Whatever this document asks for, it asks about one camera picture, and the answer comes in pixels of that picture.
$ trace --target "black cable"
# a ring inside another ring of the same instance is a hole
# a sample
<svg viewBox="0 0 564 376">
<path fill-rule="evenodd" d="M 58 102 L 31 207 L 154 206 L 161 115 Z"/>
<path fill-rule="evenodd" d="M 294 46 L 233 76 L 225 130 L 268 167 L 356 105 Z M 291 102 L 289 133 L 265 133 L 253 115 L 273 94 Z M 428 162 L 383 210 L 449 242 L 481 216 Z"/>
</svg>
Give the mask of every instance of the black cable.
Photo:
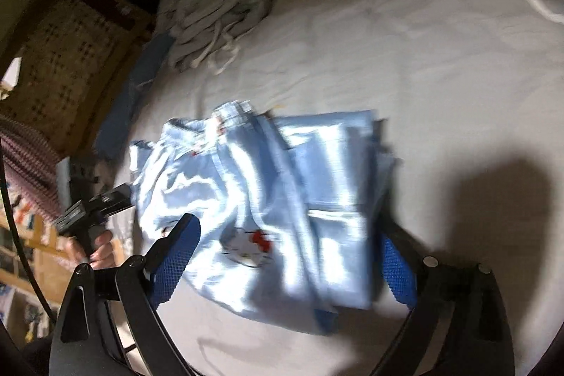
<svg viewBox="0 0 564 376">
<path fill-rule="evenodd" d="M 6 218 L 8 220 L 8 225 L 10 226 L 10 232 L 12 233 L 13 245 L 16 246 L 16 251 L 20 257 L 20 261 L 22 266 L 24 267 L 25 274 L 27 275 L 27 279 L 29 279 L 29 283 L 32 285 L 33 291 L 35 292 L 41 306 L 49 316 L 49 319 L 53 323 L 57 322 L 57 318 L 55 317 L 55 313 L 53 313 L 49 303 L 45 299 L 43 292 L 41 291 L 35 276 L 33 275 L 33 271 L 27 262 L 27 258 L 24 253 L 24 248 L 22 246 L 22 240 L 20 239 L 20 235 L 18 234 L 18 227 L 16 226 L 15 221 L 13 220 L 13 212 L 12 212 L 12 205 L 10 204 L 10 196 L 8 195 L 8 186 L 6 182 L 6 172 L 4 170 L 4 154 L 2 152 L 2 138 L 0 137 L 0 191 L 2 192 L 2 202 L 4 203 L 4 210 L 6 211 Z"/>
</svg>

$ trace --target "blue mesh padding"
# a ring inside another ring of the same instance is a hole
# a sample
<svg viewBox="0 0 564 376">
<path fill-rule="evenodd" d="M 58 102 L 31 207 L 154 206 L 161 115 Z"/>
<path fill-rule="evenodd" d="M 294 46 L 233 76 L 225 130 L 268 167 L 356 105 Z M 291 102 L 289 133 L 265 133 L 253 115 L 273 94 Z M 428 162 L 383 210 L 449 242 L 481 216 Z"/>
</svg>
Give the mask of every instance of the blue mesh padding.
<svg viewBox="0 0 564 376">
<path fill-rule="evenodd" d="M 153 308 L 170 300 L 199 241 L 200 221 L 192 216 L 151 279 L 152 291 L 149 302 Z"/>
<path fill-rule="evenodd" d="M 413 309 L 417 303 L 417 280 L 399 251 L 382 236 L 382 276 L 396 300 Z"/>
</svg>

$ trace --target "metal screw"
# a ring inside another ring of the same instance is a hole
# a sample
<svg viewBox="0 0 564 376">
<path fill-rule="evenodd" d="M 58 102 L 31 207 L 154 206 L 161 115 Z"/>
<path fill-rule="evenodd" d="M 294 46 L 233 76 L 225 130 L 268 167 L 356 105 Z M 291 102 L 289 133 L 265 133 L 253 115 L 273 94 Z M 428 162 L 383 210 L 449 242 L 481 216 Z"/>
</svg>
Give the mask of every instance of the metal screw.
<svg viewBox="0 0 564 376">
<path fill-rule="evenodd" d="M 129 258 L 128 265 L 129 266 L 139 266 L 143 262 L 142 255 L 133 255 L 133 257 Z"/>
<path fill-rule="evenodd" d="M 88 263 L 80 263 L 74 270 L 78 275 L 85 275 L 90 270 L 90 265 Z"/>
<path fill-rule="evenodd" d="M 478 269 L 480 270 L 481 273 L 483 273 L 485 275 L 488 275 L 492 272 L 492 269 L 486 263 L 480 263 L 478 265 Z"/>
<path fill-rule="evenodd" d="M 439 260 L 428 255 L 423 258 L 423 265 L 427 266 L 428 268 L 436 268 L 439 265 Z"/>
</svg>

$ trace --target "fingers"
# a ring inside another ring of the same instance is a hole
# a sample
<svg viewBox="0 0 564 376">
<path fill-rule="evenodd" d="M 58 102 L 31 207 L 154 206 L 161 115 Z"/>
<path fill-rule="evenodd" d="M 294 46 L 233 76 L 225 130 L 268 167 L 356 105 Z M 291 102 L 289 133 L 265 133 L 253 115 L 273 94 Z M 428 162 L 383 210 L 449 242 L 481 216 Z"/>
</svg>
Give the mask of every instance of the fingers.
<svg viewBox="0 0 564 376">
<path fill-rule="evenodd" d="M 94 254 L 90 255 L 92 268 L 113 268 L 116 266 L 114 258 L 114 247 L 112 246 L 113 234 L 110 230 L 106 230 L 94 241 L 94 245 L 98 248 Z"/>
<path fill-rule="evenodd" d="M 83 263 L 86 260 L 86 254 L 81 245 L 74 238 L 68 238 L 65 244 L 65 251 L 70 260 L 75 263 Z"/>
<path fill-rule="evenodd" d="M 109 230 L 104 231 L 100 236 L 94 241 L 94 246 L 97 247 L 97 251 L 90 255 L 91 266 L 94 269 L 100 268 L 112 268 L 116 265 L 114 258 L 114 248 L 112 247 L 113 235 Z M 84 249 L 74 238 L 68 238 L 65 244 L 65 251 L 67 252 L 70 260 L 75 263 L 88 262 L 88 258 L 84 252 Z"/>
<path fill-rule="evenodd" d="M 113 268 L 116 266 L 116 260 L 114 258 L 114 253 L 111 252 L 108 257 L 100 261 L 93 261 L 90 263 L 93 269 L 102 269 L 102 268 Z"/>
<path fill-rule="evenodd" d="M 102 261 L 114 253 L 114 248 L 111 243 L 104 244 L 94 254 L 90 255 L 91 261 Z"/>
<path fill-rule="evenodd" d="M 102 247 L 105 244 L 108 244 L 112 241 L 113 234 L 110 230 L 106 230 L 100 236 L 98 236 L 94 241 L 95 247 Z"/>
</svg>

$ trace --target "bed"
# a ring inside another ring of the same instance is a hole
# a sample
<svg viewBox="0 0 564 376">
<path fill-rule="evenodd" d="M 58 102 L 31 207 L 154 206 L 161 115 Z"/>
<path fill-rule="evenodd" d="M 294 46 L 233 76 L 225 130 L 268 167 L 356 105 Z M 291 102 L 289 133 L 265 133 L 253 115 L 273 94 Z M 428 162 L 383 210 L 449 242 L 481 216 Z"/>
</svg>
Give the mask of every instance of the bed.
<svg viewBox="0 0 564 376">
<path fill-rule="evenodd" d="M 525 375 L 564 321 L 563 43 L 564 26 L 528 0 L 275 0 L 223 72 L 164 65 L 130 138 L 235 99 L 276 115 L 376 110 L 401 160 L 399 223 L 439 260 L 492 266 Z M 207 376 L 353 376 L 407 308 L 384 289 L 372 311 L 342 310 L 338 333 L 313 336 L 242 319 L 181 281 L 158 312 Z"/>
</svg>

